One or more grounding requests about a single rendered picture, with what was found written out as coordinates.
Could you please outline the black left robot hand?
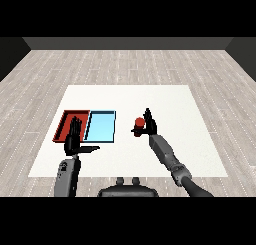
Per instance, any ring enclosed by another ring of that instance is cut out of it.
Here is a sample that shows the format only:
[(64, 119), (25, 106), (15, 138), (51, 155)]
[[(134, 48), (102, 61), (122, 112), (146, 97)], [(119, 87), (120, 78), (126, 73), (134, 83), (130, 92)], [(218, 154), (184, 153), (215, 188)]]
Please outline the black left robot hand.
[(80, 132), (82, 121), (74, 116), (70, 122), (70, 130), (66, 135), (64, 151), (67, 156), (73, 156), (80, 153), (91, 153), (99, 149), (99, 146), (81, 146)]

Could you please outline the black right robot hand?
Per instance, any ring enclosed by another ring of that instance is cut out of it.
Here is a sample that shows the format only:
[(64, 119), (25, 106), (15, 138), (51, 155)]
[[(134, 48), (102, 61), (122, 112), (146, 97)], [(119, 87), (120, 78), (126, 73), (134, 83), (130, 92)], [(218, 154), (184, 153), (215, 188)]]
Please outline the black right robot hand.
[(152, 117), (151, 111), (149, 108), (147, 108), (141, 117), (145, 120), (144, 129), (132, 129), (133, 133), (138, 134), (147, 134), (147, 135), (156, 135), (157, 134), (157, 125), (155, 120)]

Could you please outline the small red can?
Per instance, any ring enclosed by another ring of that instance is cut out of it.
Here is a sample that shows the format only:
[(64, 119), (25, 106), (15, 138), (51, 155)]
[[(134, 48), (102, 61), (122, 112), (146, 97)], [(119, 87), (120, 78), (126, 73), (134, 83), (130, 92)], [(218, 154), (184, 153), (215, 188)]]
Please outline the small red can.
[[(144, 129), (144, 125), (145, 125), (145, 120), (141, 117), (136, 118), (135, 120), (135, 125), (134, 125), (134, 129)], [(134, 133), (135, 137), (140, 137), (141, 134), (138, 133)]]

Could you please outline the red shallow open box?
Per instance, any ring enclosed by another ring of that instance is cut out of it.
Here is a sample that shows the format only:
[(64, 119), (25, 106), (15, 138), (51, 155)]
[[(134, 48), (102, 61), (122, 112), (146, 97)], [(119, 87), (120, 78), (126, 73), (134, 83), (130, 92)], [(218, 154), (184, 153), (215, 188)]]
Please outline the red shallow open box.
[(55, 135), (52, 139), (55, 143), (64, 143), (67, 134), (70, 131), (70, 123), (74, 117), (79, 119), (81, 124), (81, 132), (80, 132), (80, 142), (84, 142), (84, 133), (87, 125), (87, 121), (89, 119), (89, 110), (65, 110), (60, 119), (59, 125), (55, 132)]

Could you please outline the light blue shallow open box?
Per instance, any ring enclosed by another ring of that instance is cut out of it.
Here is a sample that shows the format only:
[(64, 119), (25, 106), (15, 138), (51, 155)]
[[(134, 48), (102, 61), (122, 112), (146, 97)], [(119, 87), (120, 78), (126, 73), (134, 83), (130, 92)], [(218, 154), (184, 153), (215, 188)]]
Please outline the light blue shallow open box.
[(84, 143), (113, 143), (116, 112), (92, 110), (84, 131)]

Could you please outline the dark grey robot body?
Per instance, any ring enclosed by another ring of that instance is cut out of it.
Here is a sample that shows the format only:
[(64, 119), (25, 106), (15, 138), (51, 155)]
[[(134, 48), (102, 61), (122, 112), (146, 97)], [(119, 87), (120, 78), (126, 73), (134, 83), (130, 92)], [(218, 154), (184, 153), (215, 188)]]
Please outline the dark grey robot body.
[(125, 185), (124, 178), (118, 177), (116, 184), (101, 189), (98, 197), (158, 197), (158, 193), (155, 189), (142, 186), (138, 177), (132, 178), (131, 185)]

